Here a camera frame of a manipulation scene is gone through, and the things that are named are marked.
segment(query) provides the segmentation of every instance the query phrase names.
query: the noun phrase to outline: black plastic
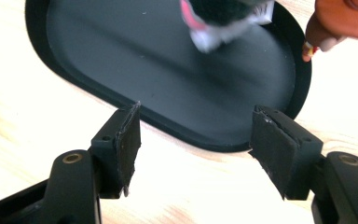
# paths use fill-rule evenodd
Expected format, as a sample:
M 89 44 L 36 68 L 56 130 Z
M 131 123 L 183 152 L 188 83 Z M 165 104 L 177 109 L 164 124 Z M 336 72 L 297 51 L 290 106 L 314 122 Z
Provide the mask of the black plastic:
M 141 145 L 140 108 L 118 109 L 88 151 L 62 154 L 48 180 L 0 201 L 0 224 L 101 223 L 99 199 L 128 192 Z
M 252 151 L 282 197 L 306 200 L 310 174 L 321 157 L 323 142 L 285 116 L 256 106 L 251 138 Z
M 310 189 L 315 194 L 311 204 L 315 224 L 338 223 L 339 219 L 336 205 L 331 198 L 330 190 L 326 184 L 324 173 L 325 161 L 325 156 L 321 155 L 321 158 L 313 166 L 310 173 Z
M 25 13 L 55 73 L 115 106 L 140 101 L 141 119 L 197 147 L 248 149 L 255 105 L 293 119 L 308 94 L 304 35 L 278 3 L 272 24 L 211 54 L 192 44 L 178 0 L 27 0 Z
M 339 223 L 358 223 L 358 157 L 330 152 L 324 163 L 324 176 Z

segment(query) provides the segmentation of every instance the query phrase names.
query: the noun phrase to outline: metal rivet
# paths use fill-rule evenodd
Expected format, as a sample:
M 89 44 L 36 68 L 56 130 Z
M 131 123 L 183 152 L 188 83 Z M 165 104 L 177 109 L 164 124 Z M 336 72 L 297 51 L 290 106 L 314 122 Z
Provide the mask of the metal rivet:
M 352 166 L 358 166 L 358 160 L 352 156 L 339 155 L 338 158 L 345 164 L 352 165 Z
M 71 164 L 71 163 L 75 163 L 77 161 L 81 161 L 82 159 L 82 155 L 78 154 L 78 153 L 73 153 L 73 154 L 69 154 L 66 157 L 64 157 L 62 159 L 63 163 L 66 164 Z

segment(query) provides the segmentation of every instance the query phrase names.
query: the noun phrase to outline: pink fabric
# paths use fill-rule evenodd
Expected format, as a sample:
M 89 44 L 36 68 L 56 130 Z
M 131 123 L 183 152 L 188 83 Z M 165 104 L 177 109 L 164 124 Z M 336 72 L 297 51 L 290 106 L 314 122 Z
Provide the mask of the pink fabric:
M 197 21 L 196 18 L 193 16 L 193 12 L 191 9 L 190 4 L 186 0 L 181 0 L 181 8 L 183 18 L 188 25 L 193 30 L 203 30 L 206 28 L 206 25 L 202 21 Z

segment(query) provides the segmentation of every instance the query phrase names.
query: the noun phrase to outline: wooden table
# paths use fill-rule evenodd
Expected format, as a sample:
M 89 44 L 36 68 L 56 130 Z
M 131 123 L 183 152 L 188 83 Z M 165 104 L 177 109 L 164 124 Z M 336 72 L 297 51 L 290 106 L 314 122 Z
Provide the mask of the wooden table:
M 313 1 L 280 2 L 304 29 Z M 63 152 L 87 149 L 115 110 L 53 74 L 28 39 L 24 0 L 0 0 L 0 200 L 48 178 Z M 323 154 L 358 156 L 358 40 L 315 55 L 296 121 L 324 141 Z M 246 152 L 209 152 L 141 128 L 130 196 L 103 200 L 103 223 L 313 223 L 312 195 L 283 201 Z

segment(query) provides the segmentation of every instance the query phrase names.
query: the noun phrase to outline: black oval tray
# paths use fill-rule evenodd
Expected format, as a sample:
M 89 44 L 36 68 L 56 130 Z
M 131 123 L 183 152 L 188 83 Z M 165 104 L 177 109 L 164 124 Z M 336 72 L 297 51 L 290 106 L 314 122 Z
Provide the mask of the black oval tray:
M 294 118 L 310 86 L 304 35 L 275 4 L 273 22 L 203 54 L 178 0 L 27 0 L 35 51 L 56 74 L 196 147 L 248 149 L 255 105 Z

